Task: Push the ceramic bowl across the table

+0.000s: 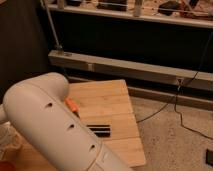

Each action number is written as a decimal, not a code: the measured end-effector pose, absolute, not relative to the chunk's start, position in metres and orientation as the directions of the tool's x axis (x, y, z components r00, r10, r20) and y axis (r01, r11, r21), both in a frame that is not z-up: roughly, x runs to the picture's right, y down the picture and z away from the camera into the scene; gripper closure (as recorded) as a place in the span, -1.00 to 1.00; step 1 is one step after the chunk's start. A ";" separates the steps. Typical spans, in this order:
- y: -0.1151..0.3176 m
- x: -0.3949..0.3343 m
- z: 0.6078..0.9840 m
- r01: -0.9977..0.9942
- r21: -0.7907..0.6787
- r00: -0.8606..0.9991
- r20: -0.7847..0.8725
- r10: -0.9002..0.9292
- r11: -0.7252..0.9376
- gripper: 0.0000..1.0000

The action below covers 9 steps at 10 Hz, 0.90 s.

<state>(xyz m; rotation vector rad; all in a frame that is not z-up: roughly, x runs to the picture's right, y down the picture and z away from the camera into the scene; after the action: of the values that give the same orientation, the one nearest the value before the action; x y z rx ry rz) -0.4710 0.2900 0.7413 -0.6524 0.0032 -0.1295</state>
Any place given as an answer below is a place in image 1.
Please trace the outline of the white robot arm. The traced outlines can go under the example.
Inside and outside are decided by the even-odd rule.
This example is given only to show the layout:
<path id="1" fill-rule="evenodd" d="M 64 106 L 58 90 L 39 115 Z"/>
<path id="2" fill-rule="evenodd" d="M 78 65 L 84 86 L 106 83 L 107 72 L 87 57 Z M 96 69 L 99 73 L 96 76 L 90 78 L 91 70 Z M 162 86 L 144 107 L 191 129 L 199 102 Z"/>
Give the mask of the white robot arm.
<path id="1" fill-rule="evenodd" d="M 133 171 L 64 104 L 68 80 L 47 73 L 11 86 L 0 106 L 10 122 L 58 171 Z"/>

